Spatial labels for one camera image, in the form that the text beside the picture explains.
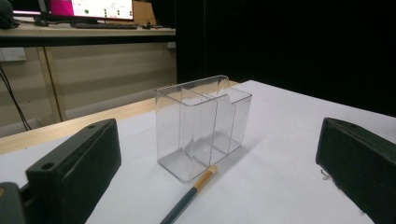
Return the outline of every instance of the black object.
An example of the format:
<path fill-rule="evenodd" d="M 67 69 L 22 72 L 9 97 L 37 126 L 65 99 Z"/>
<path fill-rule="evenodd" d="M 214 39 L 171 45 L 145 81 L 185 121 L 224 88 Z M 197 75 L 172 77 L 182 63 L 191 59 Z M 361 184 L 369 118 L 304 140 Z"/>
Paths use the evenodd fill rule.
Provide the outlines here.
<path fill-rule="evenodd" d="M 35 21 L 33 22 L 34 26 L 41 26 L 41 27 L 49 27 L 50 24 L 47 20 L 43 19 L 45 18 L 45 15 L 41 15 L 39 17 L 35 17 Z"/>
<path fill-rule="evenodd" d="M 150 0 L 157 25 L 166 28 L 176 28 L 176 0 Z"/>
<path fill-rule="evenodd" d="M 91 124 L 27 169 L 23 188 L 0 184 L 0 223 L 85 223 L 120 164 L 117 122 Z"/>
<path fill-rule="evenodd" d="M 14 20 L 11 3 L 8 0 L 0 0 L 0 28 L 17 28 L 20 24 Z"/>
<path fill-rule="evenodd" d="M 149 30 L 149 29 L 151 29 L 151 23 L 148 22 L 146 25 L 142 25 L 142 29 L 144 29 L 144 30 Z"/>
<path fill-rule="evenodd" d="M 77 29 L 113 29 L 113 30 L 136 30 L 137 25 L 107 24 L 107 23 L 87 23 L 87 22 L 70 22 L 70 26 Z"/>
<path fill-rule="evenodd" d="M 372 221 L 396 223 L 396 145 L 356 124 L 326 118 L 316 162 Z"/>
<path fill-rule="evenodd" d="M 181 198 L 181 200 L 175 205 L 175 207 L 166 215 L 163 221 L 160 224 L 172 224 L 176 221 L 176 219 L 181 215 L 182 211 L 184 211 L 187 206 L 192 202 L 192 199 L 198 193 L 198 189 L 191 188 L 187 193 Z"/>
<path fill-rule="evenodd" d="M 0 48 L 175 42 L 174 35 L 0 36 Z"/>

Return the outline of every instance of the pencil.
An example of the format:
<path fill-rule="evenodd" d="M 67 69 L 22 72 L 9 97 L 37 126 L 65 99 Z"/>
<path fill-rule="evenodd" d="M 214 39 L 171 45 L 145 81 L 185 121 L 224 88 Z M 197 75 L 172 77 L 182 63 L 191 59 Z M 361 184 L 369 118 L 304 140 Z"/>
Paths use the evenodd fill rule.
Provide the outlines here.
<path fill-rule="evenodd" d="M 201 191 L 204 185 L 218 171 L 217 165 L 210 166 L 207 171 L 198 179 L 194 186 L 183 196 L 183 198 L 175 205 L 170 213 L 163 219 L 161 224 L 174 223 L 181 213 L 189 206 L 195 196 Z"/>

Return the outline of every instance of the black device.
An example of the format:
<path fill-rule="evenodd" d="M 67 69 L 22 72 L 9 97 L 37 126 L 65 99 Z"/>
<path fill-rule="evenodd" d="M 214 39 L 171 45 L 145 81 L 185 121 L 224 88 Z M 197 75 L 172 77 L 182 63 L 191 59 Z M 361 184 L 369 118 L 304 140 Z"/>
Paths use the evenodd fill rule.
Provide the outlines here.
<path fill-rule="evenodd" d="M 36 25 L 48 26 L 50 22 L 57 23 L 89 23 L 107 24 L 110 21 L 134 21 L 133 1 L 102 0 L 98 4 L 95 0 L 81 3 L 64 0 L 38 0 L 41 10 L 41 21 Z M 84 29 L 98 29 L 93 25 Z"/>
<path fill-rule="evenodd" d="M 28 168 L 21 189 L 0 183 L 0 223 L 85 223 L 120 165 L 116 120 L 93 123 Z"/>
<path fill-rule="evenodd" d="M 396 223 L 396 145 L 340 119 L 323 120 L 316 162 L 373 222 Z"/>
<path fill-rule="evenodd" d="M 0 0 L 0 28 L 17 28 L 20 24 L 15 21 L 13 7 L 8 0 Z"/>

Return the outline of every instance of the electrical outlet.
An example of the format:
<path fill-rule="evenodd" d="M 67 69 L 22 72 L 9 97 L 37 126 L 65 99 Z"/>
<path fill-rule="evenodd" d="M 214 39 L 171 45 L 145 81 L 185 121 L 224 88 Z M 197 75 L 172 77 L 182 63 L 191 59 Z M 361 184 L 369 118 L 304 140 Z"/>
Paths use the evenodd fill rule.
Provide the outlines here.
<path fill-rule="evenodd" d="M 3 61 L 4 61 L 3 53 L 0 50 L 0 62 L 3 62 Z"/>
<path fill-rule="evenodd" d="M 175 49 L 176 48 L 176 42 L 168 42 L 168 48 L 169 49 Z"/>
<path fill-rule="evenodd" d="M 4 59 L 3 61 L 5 62 L 26 60 L 26 54 L 23 48 L 0 48 L 0 51 L 1 54 L 3 54 L 3 59 Z"/>

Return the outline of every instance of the pencil tip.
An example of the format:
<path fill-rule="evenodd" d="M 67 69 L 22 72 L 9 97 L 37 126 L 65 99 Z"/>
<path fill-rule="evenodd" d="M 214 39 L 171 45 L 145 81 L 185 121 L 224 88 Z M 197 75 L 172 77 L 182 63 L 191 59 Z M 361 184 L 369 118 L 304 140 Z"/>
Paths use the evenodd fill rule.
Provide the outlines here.
<path fill-rule="evenodd" d="M 212 174 L 215 174 L 215 173 L 218 172 L 218 166 L 217 165 L 211 165 L 211 166 L 209 166 L 207 171 L 210 171 L 210 172 L 212 172 Z"/>

